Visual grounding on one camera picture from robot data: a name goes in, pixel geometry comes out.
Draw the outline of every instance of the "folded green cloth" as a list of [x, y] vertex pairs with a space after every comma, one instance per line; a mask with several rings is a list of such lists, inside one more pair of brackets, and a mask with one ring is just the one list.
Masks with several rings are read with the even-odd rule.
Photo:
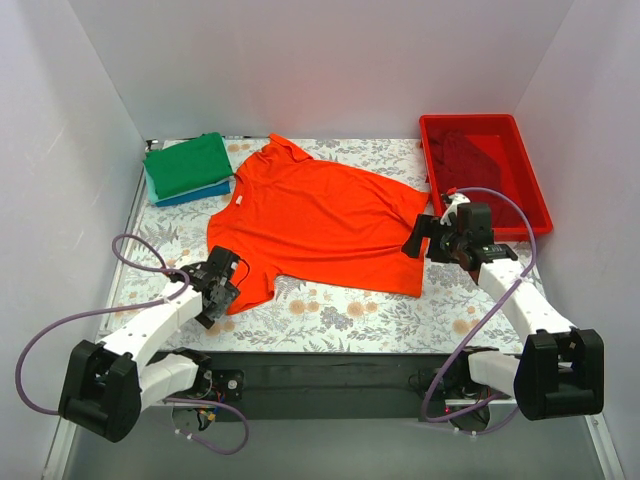
[[215, 184], [233, 174], [219, 133], [150, 152], [144, 166], [159, 200]]

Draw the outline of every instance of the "white enclosure wall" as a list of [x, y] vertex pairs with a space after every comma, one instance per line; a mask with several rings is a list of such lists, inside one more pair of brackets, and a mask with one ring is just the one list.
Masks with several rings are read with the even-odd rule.
[[[56, 318], [104, 306], [143, 142], [69, 4], [0, 2], [0, 478], [36, 479], [56, 417], [13, 388], [21, 347]], [[43, 340], [26, 388], [57, 408], [69, 351], [97, 320]]]
[[551, 211], [552, 302], [606, 349], [605, 417], [627, 478], [638, 456], [640, 3], [576, 0], [516, 116]]
[[70, 0], [143, 137], [412, 137], [512, 112], [571, 0]]

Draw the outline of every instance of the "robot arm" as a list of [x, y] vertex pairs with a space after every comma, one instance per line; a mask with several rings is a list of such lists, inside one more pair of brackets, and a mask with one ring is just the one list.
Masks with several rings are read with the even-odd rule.
[[190, 285], [168, 300], [182, 280], [170, 276], [164, 304], [148, 308], [98, 344], [80, 342], [72, 351], [58, 412], [112, 442], [124, 438], [140, 413], [176, 392], [199, 395], [212, 387], [210, 359], [178, 349], [149, 365], [152, 356], [185, 322], [209, 328], [239, 295], [231, 283], [240, 257], [215, 247], [206, 262], [187, 265]]
[[[523, 269], [507, 245], [494, 243], [491, 211], [459, 193], [447, 197], [443, 217], [419, 215], [403, 252], [420, 254], [429, 238], [427, 258], [457, 263], [496, 302]], [[560, 315], [535, 286], [524, 280], [502, 305], [522, 343], [520, 359], [493, 349], [465, 349], [462, 369], [471, 382], [516, 399], [530, 420], [587, 415], [604, 403], [604, 345], [594, 330], [580, 330]]]

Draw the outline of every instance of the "stack of folded clothes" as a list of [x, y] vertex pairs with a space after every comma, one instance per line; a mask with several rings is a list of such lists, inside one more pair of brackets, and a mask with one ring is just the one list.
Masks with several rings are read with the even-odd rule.
[[144, 160], [149, 201], [178, 205], [231, 191], [231, 164], [219, 133], [150, 152]]

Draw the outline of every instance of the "purple cable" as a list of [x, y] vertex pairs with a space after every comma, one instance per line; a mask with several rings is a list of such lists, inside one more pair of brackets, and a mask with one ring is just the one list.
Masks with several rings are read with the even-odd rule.
[[[160, 264], [162, 265], [162, 267], [147, 267], [147, 266], [144, 266], [144, 265], [138, 265], [137, 263], [133, 263], [133, 262], [127, 260], [126, 258], [124, 258], [120, 254], [120, 252], [118, 251], [118, 247], [117, 247], [118, 241], [122, 240], [124, 238], [131, 238], [133, 240], [137, 240], [138, 242], [142, 243], [145, 247], [147, 247], [151, 251], [151, 253], [153, 253], [153, 255], [158, 260], [160, 260]], [[138, 237], [137, 235], [133, 235], [133, 234], [129, 234], [129, 233], [123, 233], [121, 235], [118, 235], [111, 242], [111, 250], [113, 251], [113, 254], [116, 256], [116, 258], [118, 260], [120, 260], [122, 263], [124, 263], [125, 265], [128, 265], [130, 267], [137, 268], [138, 270], [144, 270], [145, 272], [164, 273], [164, 274], [178, 273], [178, 274], [182, 275], [184, 277], [184, 284], [182, 285], [182, 287], [180, 287], [180, 289], [177, 292], [172, 293], [171, 295], [169, 295], [167, 297], [169, 300], [173, 300], [173, 299], [179, 297], [189, 287], [189, 276], [186, 273], [184, 273], [182, 270], [178, 270], [178, 269], [175, 269], [175, 268], [167, 268], [167, 264], [165, 263], [164, 259], [160, 256], [160, 253], [158, 253], [158, 251], [155, 248], [153, 248], [146, 240]], [[38, 340], [40, 340], [42, 337], [44, 337], [51, 330], [53, 330], [55, 328], [58, 328], [58, 327], [64, 325], [65, 323], [72, 322], [74, 320], [79, 320], [81, 318], [86, 318], [86, 317], [93, 317], [95, 315], [104, 315], [104, 314], [107, 314], [107, 313], [125, 312], [127, 310], [136, 310], [136, 309], [139, 309], [139, 308], [155, 307], [157, 305], [162, 305], [164, 302], [165, 302], [164, 298], [161, 298], [161, 299], [158, 299], [158, 300], [153, 300], [151, 302], [138, 303], [138, 304], [135, 304], [135, 305], [125, 305], [125, 306], [122, 306], [122, 307], [101, 308], [101, 309], [98, 309], [98, 310], [91, 310], [91, 311], [88, 311], [88, 312], [76, 313], [74, 315], [69, 315], [68, 317], [64, 317], [64, 318], [58, 320], [57, 322], [53, 322], [51, 325], [43, 328], [31, 340], [29, 340], [27, 345], [22, 349], [22, 352], [20, 353], [20, 356], [18, 357], [18, 361], [16, 362], [15, 384], [16, 384], [16, 390], [18, 392], [18, 396], [20, 397], [20, 399], [24, 402], [24, 404], [27, 407], [29, 407], [32, 410], [35, 410], [38, 413], [42, 413], [44, 415], [58, 415], [58, 411], [57, 410], [50, 410], [48, 408], [41, 407], [41, 406], [35, 404], [34, 402], [32, 402], [31, 399], [27, 396], [26, 392], [24, 391], [24, 386], [22, 384], [22, 367], [24, 366], [24, 361], [27, 358], [27, 355], [29, 354], [29, 352], [31, 351], [33, 346], [38, 342]]]
[[[516, 414], [519, 412], [520, 410], [516, 407], [513, 410], [511, 410], [511, 412], [509, 412], [509, 415], [507, 415], [505, 418], [503, 418], [500, 422], [498, 422], [497, 424], [493, 425], [492, 427], [489, 427], [485, 430], [480, 430], [480, 431], [476, 431], [475, 436], [480, 436], [480, 435], [487, 435], [489, 433], [493, 433], [496, 430], [500, 430], [502, 427], [504, 427], [507, 423], [509, 423], [511, 420], [513, 420], [513, 418], [516, 416]], [[468, 435], [470, 437], [473, 437], [474, 434], [472, 431], [468, 431], [468, 430], [460, 430], [458, 429], [457, 431], [455, 430], [451, 430], [448, 428], [441, 428], [441, 427], [434, 427], [428, 423], [409, 423], [408, 425], [412, 426], [412, 427], [418, 427], [418, 428], [425, 428], [428, 430], [434, 430], [436, 432], [440, 432], [440, 433], [448, 433], [451, 434], [453, 433], [462, 433], [463, 435]]]
[[[427, 416], [427, 406], [429, 405], [429, 402], [431, 401], [431, 397], [433, 396], [433, 393], [435, 392], [436, 388], [438, 387], [438, 384], [440, 383], [440, 381], [444, 377], [444, 374], [447, 372], [449, 367], [451, 367], [451, 365], [456, 360], [458, 355], [460, 355], [462, 350], [468, 345], [468, 343], [471, 341], [471, 339], [480, 331], [480, 329], [482, 327], [485, 326], [485, 324], [489, 320], [491, 320], [491, 318], [498, 312], [498, 310], [500, 310], [500, 308], [502, 308], [504, 303], [509, 299], [509, 297], [513, 294], [513, 292], [515, 292], [516, 289], [520, 286], [520, 284], [524, 280], [524, 277], [535, 266], [536, 260], [537, 260], [537, 256], [538, 256], [538, 252], [537, 252], [537, 248], [536, 248], [536, 240], [535, 240], [535, 237], [533, 235], [533, 229], [531, 228], [531, 224], [529, 223], [529, 220], [527, 219], [527, 216], [524, 214], [522, 209], [513, 200], [511, 200], [509, 197], [507, 197], [506, 195], [504, 195], [504, 194], [502, 194], [500, 192], [496, 192], [495, 190], [491, 190], [489, 188], [484, 188], [484, 187], [460, 188], [460, 189], [457, 190], [457, 192], [458, 193], [468, 193], [468, 192], [489, 193], [491, 195], [494, 195], [496, 197], [501, 198], [502, 200], [504, 200], [505, 202], [510, 204], [518, 212], [520, 217], [522, 217], [522, 220], [524, 221], [524, 224], [527, 227], [527, 232], [529, 233], [529, 240], [531, 242], [531, 261], [529, 262], [529, 265], [527, 265], [525, 267], [525, 269], [522, 271], [522, 273], [520, 274], [520, 277], [509, 288], [509, 290], [507, 290], [504, 293], [504, 295], [502, 295], [502, 297], [500, 297], [500, 300], [498, 300], [496, 302], [496, 304], [493, 306], [493, 308], [491, 310], [489, 310], [487, 312], [487, 314], [482, 318], [482, 320], [480, 320], [480, 322], [478, 322], [478, 324], [475, 327], [473, 327], [471, 329], [471, 331], [462, 339], [460, 344], [456, 347], [456, 349], [453, 351], [453, 353], [449, 356], [449, 358], [447, 358], [447, 360], [444, 362], [442, 367], [438, 370], [438, 373], [436, 374], [436, 376], [434, 377], [433, 381], [431, 382], [431, 385], [429, 385], [429, 389], [427, 390], [427, 392], [426, 392], [426, 394], [424, 396], [424, 400], [422, 401], [422, 405], [420, 407], [420, 418], [422, 418], [422, 419], [424, 419], [424, 420], [426, 420], [427, 422], [430, 422], [430, 423], [447, 422], [449, 420], [453, 420], [454, 418], [461, 417], [461, 416], [466, 415], [468, 413], [471, 413], [471, 412], [473, 412], [475, 410], [483, 408], [489, 402], [491, 402], [493, 400], [496, 400], [496, 399], [498, 399], [498, 398], [500, 398], [502, 396], [500, 394], [493, 394], [490, 397], [478, 402], [475, 405], [472, 405], [472, 406], [467, 407], [467, 408], [463, 408], [462, 410], [458, 410], [457, 412], [450, 413], [448, 415], [443, 415], [441, 417], [428, 417]], [[513, 417], [515, 417], [517, 412], [518, 412], [518, 407], [516, 407], [509, 415], [507, 415], [507, 417], [505, 417], [504, 420], [502, 420], [501, 422], [499, 422], [498, 424], [494, 425], [491, 428], [488, 428], [488, 429], [486, 429], [484, 431], [481, 431], [481, 432], [476, 432], [476, 435], [486, 435], [488, 433], [495, 432], [496, 430], [499, 430], [500, 428], [505, 426], [507, 423], [509, 423], [511, 421], [511, 419], [513, 419]], [[463, 433], [472, 435], [471, 432], [463, 431]]]
[[240, 450], [242, 450], [244, 446], [247, 444], [247, 442], [249, 441], [249, 422], [247, 421], [247, 418], [242, 414], [240, 410], [238, 410], [237, 408], [233, 408], [231, 405], [227, 405], [226, 403], [214, 402], [213, 400], [192, 400], [192, 399], [185, 399], [185, 398], [178, 398], [178, 397], [167, 397], [165, 401], [178, 402], [178, 403], [187, 402], [187, 403], [195, 403], [197, 405], [207, 405], [211, 407], [222, 408], [224, 410], [227, 410], [233, 413], [236, 417], [240, 419], [240, 421], [242, 422], [242, 425], [244, 425], [244, 438], [242, 439], [242, 442], [238, 444], [238, 446], [230, 449], [220, 448], [217, 445], [214, 445], [213, 443], [206, 441], [204, 438], [194, 435], [188, 430], [176, 428], [175, 430], [176, 433], [181, 433], [188, 439], [195, 440], [200, 445], [207, 447], [212, 452], [219, 453], [220, 455], [233, 455], [234, 453], [238, 453]]

